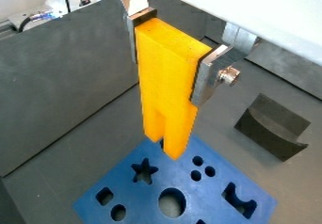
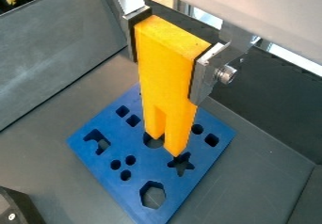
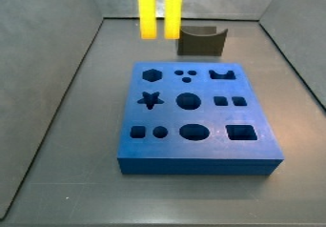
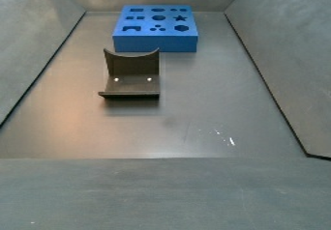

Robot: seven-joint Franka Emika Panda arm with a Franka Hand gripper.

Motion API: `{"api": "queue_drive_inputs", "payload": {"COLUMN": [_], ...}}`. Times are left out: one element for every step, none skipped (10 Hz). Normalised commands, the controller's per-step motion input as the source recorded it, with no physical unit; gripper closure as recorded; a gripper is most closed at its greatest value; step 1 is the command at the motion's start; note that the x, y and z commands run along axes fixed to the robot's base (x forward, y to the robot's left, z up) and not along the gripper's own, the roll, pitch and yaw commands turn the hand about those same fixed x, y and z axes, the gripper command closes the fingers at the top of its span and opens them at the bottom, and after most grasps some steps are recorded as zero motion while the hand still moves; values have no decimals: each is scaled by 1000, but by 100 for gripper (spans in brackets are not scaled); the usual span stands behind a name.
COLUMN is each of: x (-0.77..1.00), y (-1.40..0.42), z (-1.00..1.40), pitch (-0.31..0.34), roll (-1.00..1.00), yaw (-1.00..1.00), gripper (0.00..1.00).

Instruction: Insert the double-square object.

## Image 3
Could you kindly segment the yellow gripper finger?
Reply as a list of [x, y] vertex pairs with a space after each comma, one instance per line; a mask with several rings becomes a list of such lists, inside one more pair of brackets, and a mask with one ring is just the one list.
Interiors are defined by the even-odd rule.
[[179, 39], [182, 0], [164, 0], [164, 37]]
[[155, 0], [138, 0], [140, 35], [143, 39], [156, 38]]

